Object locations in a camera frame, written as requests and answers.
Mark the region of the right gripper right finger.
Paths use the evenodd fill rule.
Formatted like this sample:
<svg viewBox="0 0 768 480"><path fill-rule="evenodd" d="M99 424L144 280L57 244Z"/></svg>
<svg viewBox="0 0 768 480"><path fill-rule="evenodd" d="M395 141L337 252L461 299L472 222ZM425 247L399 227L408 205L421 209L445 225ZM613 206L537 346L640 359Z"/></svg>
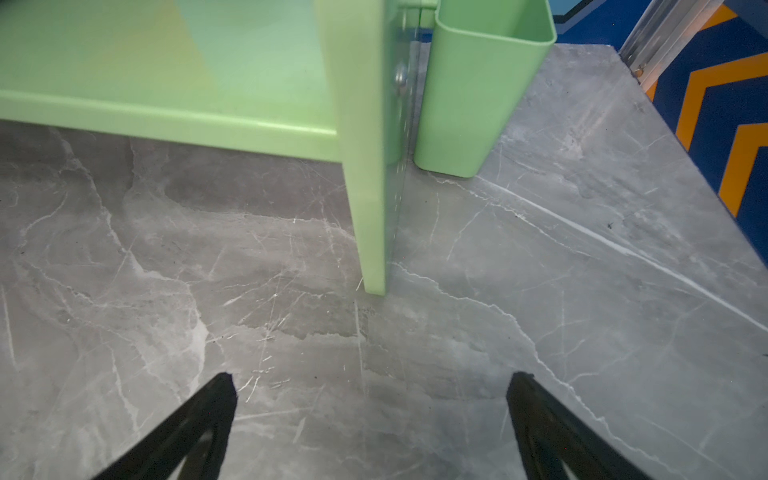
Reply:
<svg viewBox="0 0 768 480"><path fill-rule="evenodd" d="M518 371L506 393L521 461L529 479L647 479L535 377Z"/></svg>

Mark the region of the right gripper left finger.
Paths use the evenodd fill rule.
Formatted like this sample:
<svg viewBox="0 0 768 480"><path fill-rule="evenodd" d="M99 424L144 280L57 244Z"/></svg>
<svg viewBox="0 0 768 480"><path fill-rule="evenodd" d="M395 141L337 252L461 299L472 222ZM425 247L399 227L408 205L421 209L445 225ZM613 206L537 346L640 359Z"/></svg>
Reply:
<svg viewBox="0 0 768 480"><path fill-rule="evenodd" d="M215 375L98 479L217 479L237 407L231 374Z"/></svg>

